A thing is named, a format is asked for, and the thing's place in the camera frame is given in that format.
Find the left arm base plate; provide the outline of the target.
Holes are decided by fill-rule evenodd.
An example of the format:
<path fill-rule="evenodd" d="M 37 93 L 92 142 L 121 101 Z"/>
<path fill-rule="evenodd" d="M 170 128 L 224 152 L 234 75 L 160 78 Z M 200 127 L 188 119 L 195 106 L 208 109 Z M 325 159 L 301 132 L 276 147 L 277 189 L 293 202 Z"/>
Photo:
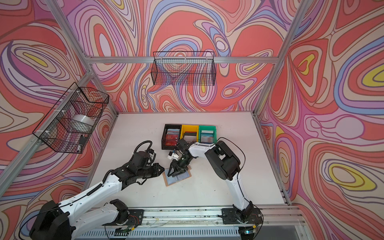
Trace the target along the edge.
<path fill-rule="evenodd" d="M 105 226 L 128 226 L 137 227 L 143 222 L 144 210 L 143 209 L 128 209 L 118 213 L 117 218 Z"/>

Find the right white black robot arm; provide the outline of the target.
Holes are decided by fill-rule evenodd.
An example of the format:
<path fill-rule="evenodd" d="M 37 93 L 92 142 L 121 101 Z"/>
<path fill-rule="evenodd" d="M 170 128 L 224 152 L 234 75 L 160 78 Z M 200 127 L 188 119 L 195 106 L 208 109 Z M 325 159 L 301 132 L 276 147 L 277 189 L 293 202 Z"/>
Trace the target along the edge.
<path fill-rule="evenodd" d="M 189 170 L 190 162 L 197 158 L 204 158 L 209 161 L 216 175 L 226 182 L 233 198 L 233 207 L 222 209 L 220 218 L 223 223 L 261 225 L 264 222 L 263 213 L 248 199 L 243 190 L 240 177 L 241 161 L 225 142 L 201 144 L 179 140 L 176 149 L 168 154 L 171 163 L 167 176 L 177 177 L 186 173 Z"/>

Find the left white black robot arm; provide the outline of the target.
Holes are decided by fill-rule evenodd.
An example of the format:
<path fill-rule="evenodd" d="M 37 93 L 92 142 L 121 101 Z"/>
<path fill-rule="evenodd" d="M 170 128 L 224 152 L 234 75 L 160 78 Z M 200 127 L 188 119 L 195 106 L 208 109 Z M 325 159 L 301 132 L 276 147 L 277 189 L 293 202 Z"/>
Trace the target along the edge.
<path fill-rule="evenodd" d="M 43 205 L 35 218 L 29 236 L 33 240 L 74 240 L 105 224 L 126 225 L 129 208 L 115 199 L 98 209 L 94 206 L 139 180 L 144 182 L 162 175 L 164 167 L 155 163 L 151 152 L 134 153 L 130 161 L 109 170 L 102 181 L 67 200 Z"/>

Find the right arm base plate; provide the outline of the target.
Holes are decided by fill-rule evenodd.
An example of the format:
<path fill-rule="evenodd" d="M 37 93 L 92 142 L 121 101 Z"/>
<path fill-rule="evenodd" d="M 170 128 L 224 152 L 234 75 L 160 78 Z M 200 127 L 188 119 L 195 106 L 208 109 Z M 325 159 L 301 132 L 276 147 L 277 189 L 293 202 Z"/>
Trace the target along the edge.
<path fill-rule="evenodd" d="M 251 210 L 239 211 L 236 208 L 223 208 L 219 217 L 225 225 L 261 225 L 264 222 L 261 211 L 257 208 Z"/>

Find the tan leather card holder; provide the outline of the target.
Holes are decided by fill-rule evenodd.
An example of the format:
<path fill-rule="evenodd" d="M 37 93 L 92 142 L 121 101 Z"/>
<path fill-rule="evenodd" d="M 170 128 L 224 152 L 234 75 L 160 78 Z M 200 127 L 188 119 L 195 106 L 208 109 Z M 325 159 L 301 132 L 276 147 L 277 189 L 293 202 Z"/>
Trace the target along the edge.
<path fill-rule="evenodd" d="M 171 185 L 179 183 L 179 182 L 186 180 L 192 176 L 190 171 L 187 171 L 187 172 L 185 172 L 181 175 L 178 175 L 176 177 L 169 177 L 168 173 L 169 173 L 169 169 L 165 169 L 165 171 L 163 172 L 163 177 L 164 177 L 166 187 L 169 187 Z"/>

